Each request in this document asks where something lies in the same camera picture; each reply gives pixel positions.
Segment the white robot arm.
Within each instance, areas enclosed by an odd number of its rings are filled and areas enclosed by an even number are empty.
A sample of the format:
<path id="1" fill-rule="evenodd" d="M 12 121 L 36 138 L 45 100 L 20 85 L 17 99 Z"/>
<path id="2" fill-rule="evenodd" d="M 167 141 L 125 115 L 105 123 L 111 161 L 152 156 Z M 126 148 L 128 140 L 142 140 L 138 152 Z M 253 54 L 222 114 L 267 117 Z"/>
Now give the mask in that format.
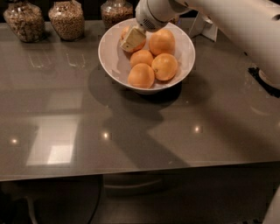
<path id="1" fill-rule="evenodd" d="M 136 30 L 161 29 L 168 18 L 187 9 L 209 18 L 260 67 L 261 82 L 279 88 L 278 8 L 265 0 L 140 0 Z M 214 70 L 224 61 L 214 56 L 198 65 L 202 77 L 223 94 L 223 105 L 200 102 L 210 94 L 199 86 L 188 94 L 196 108 L 186 117 L 209 128 L 211 143 L 183 142 L 183 149 L 198 154 L 196 166 L 162 173 L 169 186 L 181 184 L 183 190 L 170 197 L 137 197 L 128 209 L 134 222 L 228 224 L 260 217 L 262 224 L 279 224 L 279 146 L 269 142 L 278 134 L 270 118 L 247 117 L 235 104 L 234 73 Z"/>

